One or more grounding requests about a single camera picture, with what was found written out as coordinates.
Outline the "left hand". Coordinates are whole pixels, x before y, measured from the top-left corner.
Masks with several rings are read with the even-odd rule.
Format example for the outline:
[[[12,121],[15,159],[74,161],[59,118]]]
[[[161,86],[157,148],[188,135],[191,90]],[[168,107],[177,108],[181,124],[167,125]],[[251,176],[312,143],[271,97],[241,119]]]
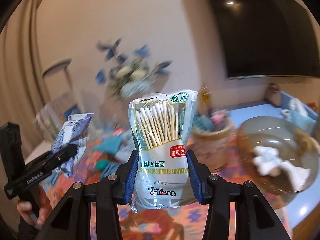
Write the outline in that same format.
[[[36,221],[33,221],[33,219],[30,216],[30,212],[33,208],[32,204],[28,201],[19,200],[17,202],[17,210],[22,216],[22,218],[26,221],[27,224],[31,226],[42,226],[50,213],[52,212],[52,207],[50,205],[50,200],[46,195],[46,192],[41,186],[37,187],[36,192],[38,193],[38,196],[36,197],[39,201],[39,216],[37,217]]]

